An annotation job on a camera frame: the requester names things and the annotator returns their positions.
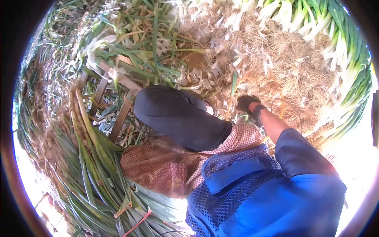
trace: black glove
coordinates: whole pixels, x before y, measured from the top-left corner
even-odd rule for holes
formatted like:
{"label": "black glove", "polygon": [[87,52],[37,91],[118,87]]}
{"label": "black glove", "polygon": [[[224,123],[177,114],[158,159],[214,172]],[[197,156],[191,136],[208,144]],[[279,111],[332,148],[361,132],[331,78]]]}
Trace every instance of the black glove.
{"label": "black glove", "polygon": [[237,106],[236,109],[240,111],[244,111],[247,114],[252,114],[252,112],[249,110],[249,105],[251,102],[258,102],[261,103],[261,101],[258,99],[257,96],[240,96],[237,99]]}

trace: hand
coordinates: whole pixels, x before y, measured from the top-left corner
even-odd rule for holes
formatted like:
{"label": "hand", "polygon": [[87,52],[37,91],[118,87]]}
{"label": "hand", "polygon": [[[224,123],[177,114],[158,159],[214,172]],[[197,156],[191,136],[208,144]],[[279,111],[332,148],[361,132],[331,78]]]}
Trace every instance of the hand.
{"label": "hand", "polygon": [[238,109],[240,111],[244,111],[244,112],[246,112],[248,114],[252,113],[252,111],[253,111],[252,109],[254,109],[254,107],[257,104],[261,104],[261,101],[258,99],[257,96],[240,96],[237,99],[237,102],[238,103],[237,103],[236,109]]}

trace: red checkered cloth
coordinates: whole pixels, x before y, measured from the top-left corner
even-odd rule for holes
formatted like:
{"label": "red checkered cloth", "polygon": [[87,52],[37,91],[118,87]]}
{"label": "red checkered cloth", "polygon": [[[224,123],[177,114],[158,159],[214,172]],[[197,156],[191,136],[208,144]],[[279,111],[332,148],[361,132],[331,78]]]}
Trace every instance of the red checkered cloth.
{"label": "red checkered cloth", "polygon": [[[264,136],[251,124],[237,124],[224,143],[205,154],[238,151],[259,143]],[[150,145],[128,147],[121,156],[124,176],[144,188],[170,198],[185,198],[203,181],[201,166],[208,156],[162,152]]]}

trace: red rubber band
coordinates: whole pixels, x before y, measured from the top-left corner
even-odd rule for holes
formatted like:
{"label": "red rubber band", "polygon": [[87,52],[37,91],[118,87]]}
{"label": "red rubber band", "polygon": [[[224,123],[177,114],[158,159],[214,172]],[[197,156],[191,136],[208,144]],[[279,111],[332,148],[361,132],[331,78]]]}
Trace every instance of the red rubber band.
{"label": "red rubber band", "polygon": [[138,224],[136,224],[131,230],[129,230],[128,232],[126,232],[122,237],[125,237],[127,236],[130,232],[132,232],[135,228],[137,228],[137,226],[139,226],[149,215],[151,214],[151,210],[149,210],[146,215],[142,218],[142,220],[140,220],[138,222]]}

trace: blue mesh vest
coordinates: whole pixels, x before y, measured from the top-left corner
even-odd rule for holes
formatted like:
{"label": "blue mesh vest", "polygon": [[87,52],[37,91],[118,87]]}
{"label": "blue mesh vest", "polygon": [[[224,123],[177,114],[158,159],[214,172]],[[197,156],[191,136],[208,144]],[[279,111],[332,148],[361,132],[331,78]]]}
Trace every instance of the blue mesh vest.
{"label": "blue mesh vest", "polygon": [[217,236],[220,224],[260,185],[285,176],[265,145],[214,155],[203,164],[201,173],[204,181],[188,197],[186,218],[197,237]]}

